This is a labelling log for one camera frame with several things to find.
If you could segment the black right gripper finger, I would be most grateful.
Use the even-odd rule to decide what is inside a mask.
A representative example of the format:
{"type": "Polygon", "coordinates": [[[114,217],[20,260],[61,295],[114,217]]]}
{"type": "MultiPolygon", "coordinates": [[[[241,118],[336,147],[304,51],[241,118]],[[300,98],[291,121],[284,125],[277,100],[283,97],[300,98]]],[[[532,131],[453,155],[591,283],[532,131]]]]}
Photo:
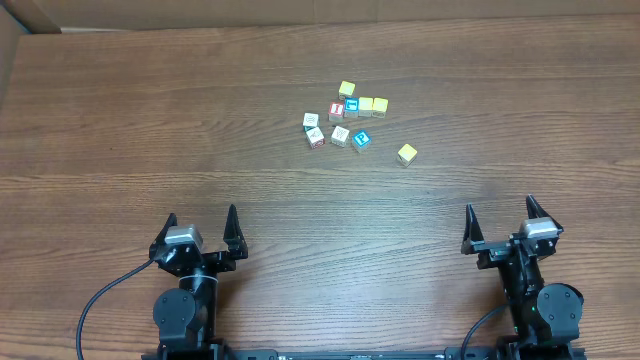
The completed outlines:
{"type": "Polygon", "coordinates": [[[465,213],[465,232],[461,244],[461,253],[470,255],[476,253],[478,248],[485,244],[485,239],[471,204],[466,205],[465,213]]]}
{"type": "Polygon", "coordinates": [[[556,221],[543,207],[538,203],[532,194],[528,194],[526,197],[526,208],[529,219],[549,218],[559,232],[564,231],[564,227],[556,221]]]}

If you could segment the blue letter P block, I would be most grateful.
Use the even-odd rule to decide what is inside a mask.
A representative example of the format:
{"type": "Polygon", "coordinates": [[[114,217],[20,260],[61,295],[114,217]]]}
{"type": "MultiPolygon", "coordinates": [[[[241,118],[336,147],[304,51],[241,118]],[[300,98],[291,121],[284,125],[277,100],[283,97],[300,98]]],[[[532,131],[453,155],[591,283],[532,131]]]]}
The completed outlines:
{"type": "Polygon", "coordinates": [[[372,142],[370,135],[365,130],[360,130],[357,133],[355,133],[351,137],[351,140],[352,140],[352,145],[354,149],[358,153],[362,153],[365,150],[367,150],[370,147],[372,142]]]}

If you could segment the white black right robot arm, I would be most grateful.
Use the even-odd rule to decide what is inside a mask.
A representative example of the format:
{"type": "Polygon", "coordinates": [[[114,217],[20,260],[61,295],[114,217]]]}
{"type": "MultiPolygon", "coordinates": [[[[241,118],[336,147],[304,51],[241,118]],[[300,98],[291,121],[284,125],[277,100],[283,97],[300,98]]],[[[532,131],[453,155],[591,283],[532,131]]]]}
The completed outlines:
{"type": "Polygon", "coordinates": [[[473,210],[466,206],[461,253],[478,256],[480,270],[499,271],[516,334],[496,344],[496,359],[572,359],[570,343],[579,338],[584,297],[575,287],[547,284],[539,262],[556,253],[564,228],[533,195],[526,198],[528,218],[502,242],[487,243],[473,210]]]}

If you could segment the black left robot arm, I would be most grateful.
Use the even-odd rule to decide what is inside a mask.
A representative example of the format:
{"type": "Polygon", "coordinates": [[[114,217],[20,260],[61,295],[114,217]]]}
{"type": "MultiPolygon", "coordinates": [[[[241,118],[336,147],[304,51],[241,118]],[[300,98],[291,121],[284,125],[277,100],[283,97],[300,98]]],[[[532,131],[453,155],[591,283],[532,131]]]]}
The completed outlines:
{"type": "Polygon", "coordinates": [[[162,293],[153,307],[159,330],[159,359],[233,359],[226,341],[216,335],[218,275],[232,272],[248,257],[237,209],[229,206],[225,250],[205,253],[195,225],[180,226],[170,214],[151,244],[150,260],[178,278],[178,286],[162,293]]]}

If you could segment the lone yellow block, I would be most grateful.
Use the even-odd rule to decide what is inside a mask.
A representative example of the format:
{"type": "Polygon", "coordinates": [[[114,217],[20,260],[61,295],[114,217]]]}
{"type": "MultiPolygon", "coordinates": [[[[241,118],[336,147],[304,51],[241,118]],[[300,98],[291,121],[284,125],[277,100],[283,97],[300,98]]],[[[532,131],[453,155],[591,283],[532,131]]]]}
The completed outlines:
{"type": "Polygon", "coordinates": [[[408,167],[416,158],[417,150],[410,144],[404,144],[397,153],[398,161],[408,167]]]}

